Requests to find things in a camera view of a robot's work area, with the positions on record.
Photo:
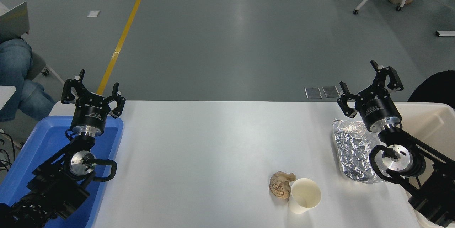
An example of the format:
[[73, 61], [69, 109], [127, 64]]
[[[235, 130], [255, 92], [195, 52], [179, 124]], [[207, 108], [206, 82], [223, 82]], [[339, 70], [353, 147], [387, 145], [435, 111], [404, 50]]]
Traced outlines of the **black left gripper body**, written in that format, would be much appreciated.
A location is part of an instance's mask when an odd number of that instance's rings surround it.
[[105, 97], [95, 93], [80, 96], [75, 102], [75, 113], [70, 125], [72, 131], [81, 131], [83, 126], [104, 131], [107, 115], [110, 112]]

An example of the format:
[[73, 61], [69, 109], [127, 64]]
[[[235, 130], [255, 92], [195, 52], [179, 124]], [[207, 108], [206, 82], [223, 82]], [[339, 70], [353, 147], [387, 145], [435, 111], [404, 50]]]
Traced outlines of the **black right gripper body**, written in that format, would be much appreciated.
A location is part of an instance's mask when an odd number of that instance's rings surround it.
[[385, 88], [366, 88], [358, 93], [355, 109], [366, 128], [396, 127], [402, 116]]

